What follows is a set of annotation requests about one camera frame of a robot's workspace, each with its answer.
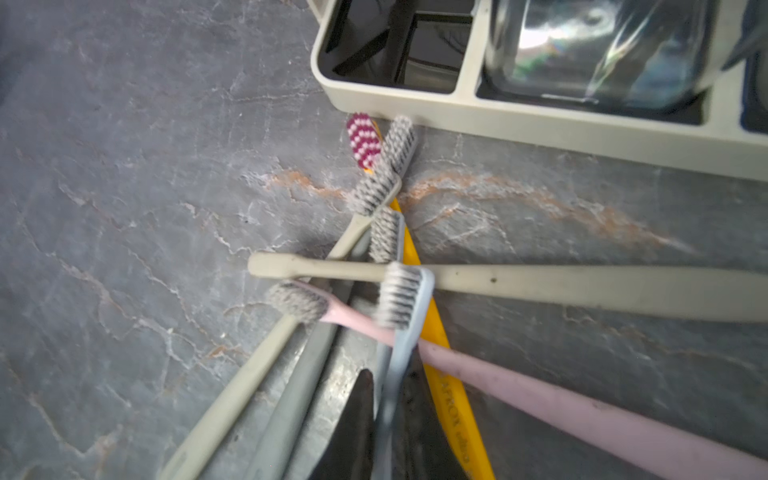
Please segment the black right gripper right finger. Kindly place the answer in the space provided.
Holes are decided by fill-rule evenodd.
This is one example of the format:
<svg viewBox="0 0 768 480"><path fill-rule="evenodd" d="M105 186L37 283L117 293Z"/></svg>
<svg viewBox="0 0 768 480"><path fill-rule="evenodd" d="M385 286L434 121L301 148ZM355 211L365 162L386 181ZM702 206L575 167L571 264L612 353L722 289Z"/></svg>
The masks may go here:
<svg viewBox="0 0 768 480"><path fill-rule="evenodd" d="M394 479L467 479L438 420L422 365L411 365L402 382L392 469Z"/></svg>

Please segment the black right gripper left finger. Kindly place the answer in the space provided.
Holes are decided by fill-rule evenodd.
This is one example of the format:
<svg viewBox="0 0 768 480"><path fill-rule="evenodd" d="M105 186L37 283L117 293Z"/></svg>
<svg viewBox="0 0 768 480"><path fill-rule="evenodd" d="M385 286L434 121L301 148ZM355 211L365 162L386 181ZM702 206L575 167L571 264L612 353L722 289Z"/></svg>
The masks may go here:
<svg viewBox="0 0 768 480"><path fill-rule="evenodd" d="M335 430L309 480L369 480L373 465L374 379L359 372Z"/></svg>

